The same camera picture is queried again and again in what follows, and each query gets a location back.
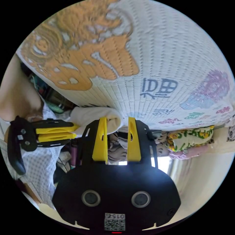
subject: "bottle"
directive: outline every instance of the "bottle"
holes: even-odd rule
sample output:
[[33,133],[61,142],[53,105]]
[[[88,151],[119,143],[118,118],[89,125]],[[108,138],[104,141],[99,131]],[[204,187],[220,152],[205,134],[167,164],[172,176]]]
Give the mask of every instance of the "bottle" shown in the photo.
[[71,169],[75,168],[75,166],[76,166],[77,150],[78,150],[77,139],[72,139],[71,146],[70,146],[70,154],[71,154],[70,166],[71,166]]

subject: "qr code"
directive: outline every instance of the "qr code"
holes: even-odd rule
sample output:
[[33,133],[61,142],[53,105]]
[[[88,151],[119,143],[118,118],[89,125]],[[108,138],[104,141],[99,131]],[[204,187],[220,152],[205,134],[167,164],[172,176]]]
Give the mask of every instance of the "qr code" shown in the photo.
[[105,230],[125,231],[125,220],[105,218]]

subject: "white towel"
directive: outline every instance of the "white towel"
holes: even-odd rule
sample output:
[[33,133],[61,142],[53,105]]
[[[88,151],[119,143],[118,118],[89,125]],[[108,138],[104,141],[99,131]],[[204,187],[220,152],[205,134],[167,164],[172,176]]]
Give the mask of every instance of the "white towel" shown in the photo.
[[82,137],[82,134],[88,124],[94,120],[98,120],[101,117],[107,118],[107,134],[111,134],[117,131],[123,124],[123,117],[121,114],[113,109],[108,107],[89,107],[89,108],[80,108],[75,107],[71,112],[70,122],[73,122],[79,125],[79,128],[73,133],[77,137]]

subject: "quilted fabric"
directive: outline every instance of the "quilted fabric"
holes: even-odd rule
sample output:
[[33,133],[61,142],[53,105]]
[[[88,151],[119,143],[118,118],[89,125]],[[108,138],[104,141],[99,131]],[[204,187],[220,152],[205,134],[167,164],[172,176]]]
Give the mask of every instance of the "quilted fabric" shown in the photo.
[[235,81],[195,22],[151,0],[86,0],[39,25],[17,50],[78,106],[108,106],[165,131],[225,123]]

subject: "yellow bracket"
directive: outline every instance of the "yellow bracket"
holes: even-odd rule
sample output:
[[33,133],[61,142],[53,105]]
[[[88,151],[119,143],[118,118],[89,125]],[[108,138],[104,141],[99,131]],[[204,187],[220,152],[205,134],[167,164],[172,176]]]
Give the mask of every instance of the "yellow bracket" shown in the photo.
[[141,160],[140,144],[134,117],[128,118],[127,161],[139,162]]
[[54,128],[38,128],[36,129],[36,134],[51,134],[51,133],[60,133],[60,132],[73,132],[79,126],[73,124],[72,127],[54,127]]
[[39,134],[38,141],[39,142],[49,142],[56,140],[67,140],[74,139],[77,135],[69,132],[59,132],[59,133],[49,133],[49,134]]
[[106,164],[108,164],[108,138],[106,117],[102,117],[99,120],[92,159],[94,161],[105,161]]

